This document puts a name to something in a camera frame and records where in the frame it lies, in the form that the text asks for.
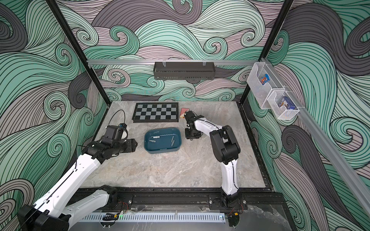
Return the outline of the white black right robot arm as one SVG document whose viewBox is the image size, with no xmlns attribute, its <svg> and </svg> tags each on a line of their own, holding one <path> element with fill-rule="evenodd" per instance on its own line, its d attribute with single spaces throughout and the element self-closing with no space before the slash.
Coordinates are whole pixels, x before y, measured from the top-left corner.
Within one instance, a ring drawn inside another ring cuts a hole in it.
<svg viewBox="0 0 370 231">
<path fill-rule="evenodd" d="M 210 138 L 214 156 L 221 164 L 223 198 L 226 201 L 236 198 L 239 194 L 236 166 L 241 148 L 232 128 L 229 125 L 217 125 L 193 111 L 186 111 L 184 118 L 187 123 L 186 139 L 199 139 L 202 135 Z"/>
</svg>

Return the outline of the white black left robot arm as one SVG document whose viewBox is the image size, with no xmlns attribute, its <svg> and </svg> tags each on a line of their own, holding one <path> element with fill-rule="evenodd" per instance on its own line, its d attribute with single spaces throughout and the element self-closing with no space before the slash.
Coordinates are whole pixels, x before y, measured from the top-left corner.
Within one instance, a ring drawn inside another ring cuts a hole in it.
<svg viewBox="0 0 370 231">
<path fill-rule="evenodd" d="M 22 231 L 67 231 L 78 221 L 103 207 L 115 209 L 119 204 L 116 188 L 103 185 L 91 195 L 68 205 L 83 182 L 102 163 L 120 153 L 133 153 L 135 139 L 90 142 L 64 176 L 34 205 L 24 205 L 17 213 Z"/>
</svg>

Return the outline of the teal plastic storage box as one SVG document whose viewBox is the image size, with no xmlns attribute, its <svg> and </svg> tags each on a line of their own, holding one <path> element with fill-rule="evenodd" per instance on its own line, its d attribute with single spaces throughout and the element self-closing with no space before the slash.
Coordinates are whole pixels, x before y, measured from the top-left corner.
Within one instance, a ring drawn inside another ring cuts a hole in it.
<svg viewBox="0 0 370 231">
<path fill-rule="evenodd" d="M 178 128 L 162 128 L 148 131 L 144 136 L 144 148 L 150 154 L 176 152 L 182 145 L 181 132 Z"/>
</svg>

